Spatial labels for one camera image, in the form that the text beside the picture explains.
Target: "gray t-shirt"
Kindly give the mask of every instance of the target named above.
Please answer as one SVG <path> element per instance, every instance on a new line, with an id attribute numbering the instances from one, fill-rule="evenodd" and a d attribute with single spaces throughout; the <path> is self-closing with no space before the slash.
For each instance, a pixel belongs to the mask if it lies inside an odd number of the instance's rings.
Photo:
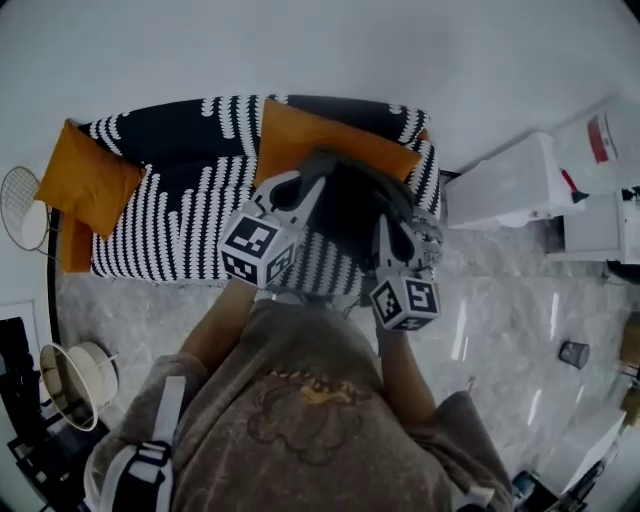
<path id="1" fill-rule="evenodd" d="M 172 510 L 450 510 L 451 482 L 494 489 L 489 509 L 511 510 L 509 478 L 469 396 L 405 429 L 377 366 L 339 313 L 259 301 L 213 375 L 188 354 L 158 359 L 89 460 L 89 502 L 114 456 L 151 438 L 165 378 L 184 375 Z"/>

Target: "white wall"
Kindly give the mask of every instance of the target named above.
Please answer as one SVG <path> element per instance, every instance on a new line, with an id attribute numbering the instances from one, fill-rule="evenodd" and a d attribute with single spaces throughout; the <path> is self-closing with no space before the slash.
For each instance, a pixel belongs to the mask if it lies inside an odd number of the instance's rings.
<path id="1" fill-rule="evenodd" d="M 427 108 L 457 169 L 604 95 L 640 94 L 640 25 L 619 0 L 9 0 L 0 10 L 0 177 L 42 175 L 66 117 L 167 101 L 316 93 Z M 0 304 L 45 261 L 0 233 Z"/>

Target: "graphic print on shirt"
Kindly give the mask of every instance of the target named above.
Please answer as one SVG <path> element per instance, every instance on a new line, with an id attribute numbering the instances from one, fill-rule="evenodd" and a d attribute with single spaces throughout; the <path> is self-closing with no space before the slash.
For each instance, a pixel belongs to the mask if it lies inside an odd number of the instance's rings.
<path id="1" fill-rule="evenodd" d="M 254 398 L 258 408 L 247 422 L 247 434 L 262 444 L 281 442 L 311 466 L 327 466 L 362 427 L 357 406 L 371 399 L 344 380 L 303 372 L 276 372 L 265 377 L 269 390 Z M 292 411 L 305 418 L 301 426 L 287 421 Z"/>

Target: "black and white striped sofa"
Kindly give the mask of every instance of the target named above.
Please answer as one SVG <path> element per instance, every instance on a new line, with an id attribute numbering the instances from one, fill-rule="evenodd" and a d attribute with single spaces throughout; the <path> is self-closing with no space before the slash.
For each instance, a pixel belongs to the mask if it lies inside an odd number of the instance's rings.
<path id="1" fill-rule="evenodd" d="M 435 149 L 418 138 L 427 114 L 398 105 L 320 96 L 272 99 L 376 133 L 422 155 L 407 178 L 415 206 L 439 217 Z M 247 201 L 260 148 L 265 96 L 221 96 L 113 115 L 80 129 L 147 173 L 113 234 L 93 237 L 97 276 L 153 282 L 226 279 L 217 242 L 231 212 Z M 283 288 L 359 295 L 363 274 L 319 233 L 306 233 Z"/>

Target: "white strap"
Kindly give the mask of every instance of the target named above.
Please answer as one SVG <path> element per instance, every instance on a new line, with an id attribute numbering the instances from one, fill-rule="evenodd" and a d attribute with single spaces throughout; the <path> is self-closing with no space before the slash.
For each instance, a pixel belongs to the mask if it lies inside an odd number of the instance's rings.
<path id="1" fill-rule="evenodd" d="M 466 494 L 449 478 L 449 490 L 451 491 L 451 510 L 460 510 L 466 505 L 477 505 L 486 509 L 493 499 L 495 489 L 472 485 Z"/>
<path id="2" fill-rule="evenodd" d="M 156 415 L 156 425 L 153 428 L 153 440 L 164 441 L 169 446 L 173 444 L 173 434 L 180 419 L 180 408 L 187 379 L 185 376 L 167 377 L 164 392 Z"/>
<path id="3" fill-rule="evenodd" d="M 125 446 L 111 461 L 100 493 L 99 512 L 113 512 L 113 502 L 116 500 L 118 481 L 129 461 L 136 454 L 134 446 Z"/>

